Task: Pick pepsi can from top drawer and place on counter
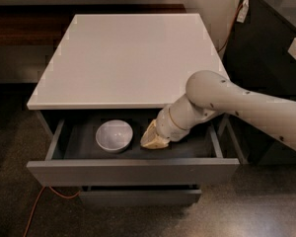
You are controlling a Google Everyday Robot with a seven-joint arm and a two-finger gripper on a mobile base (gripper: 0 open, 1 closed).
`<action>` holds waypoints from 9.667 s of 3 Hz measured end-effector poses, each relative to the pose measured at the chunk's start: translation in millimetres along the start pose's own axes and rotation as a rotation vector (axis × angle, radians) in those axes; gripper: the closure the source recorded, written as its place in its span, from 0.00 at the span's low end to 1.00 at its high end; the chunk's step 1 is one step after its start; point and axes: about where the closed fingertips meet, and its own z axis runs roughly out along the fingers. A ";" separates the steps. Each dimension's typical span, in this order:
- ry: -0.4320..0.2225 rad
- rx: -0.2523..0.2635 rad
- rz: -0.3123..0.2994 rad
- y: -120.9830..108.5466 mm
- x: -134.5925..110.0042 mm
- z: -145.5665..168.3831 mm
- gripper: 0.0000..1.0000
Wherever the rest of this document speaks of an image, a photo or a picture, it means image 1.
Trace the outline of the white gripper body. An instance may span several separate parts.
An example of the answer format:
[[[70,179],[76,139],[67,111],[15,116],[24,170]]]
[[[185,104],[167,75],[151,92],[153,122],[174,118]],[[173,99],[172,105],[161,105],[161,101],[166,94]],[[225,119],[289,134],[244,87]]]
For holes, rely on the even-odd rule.
[[[194,126],[208,122],[219,115],[217,111],[196,106],[183,95],[158,113],[156,131],[162,138],[178,142],[187,136]]]

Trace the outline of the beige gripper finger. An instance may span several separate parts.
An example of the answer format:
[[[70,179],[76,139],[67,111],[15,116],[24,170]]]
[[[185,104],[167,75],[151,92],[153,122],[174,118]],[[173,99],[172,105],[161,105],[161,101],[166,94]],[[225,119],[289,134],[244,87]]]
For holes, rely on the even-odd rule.
[[[142,142],[152,142],[156,138],[156,121],[153,119],[148,125],[146,131],[142,135]]]
[[[140,140],[142,147],[146,149],[163,149],[170,143],[170,140],[163,138],[158,134],[144,134]]]

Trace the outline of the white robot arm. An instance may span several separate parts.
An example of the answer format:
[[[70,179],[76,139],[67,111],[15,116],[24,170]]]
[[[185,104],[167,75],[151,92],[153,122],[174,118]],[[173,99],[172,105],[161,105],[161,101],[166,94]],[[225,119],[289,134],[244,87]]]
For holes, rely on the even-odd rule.
[[[213,71],[193,73],[185,94],[151,121],[140,144],[166,148],[204,122],[228,114],[241,119],[296,151],[296,102],[246,90]]]

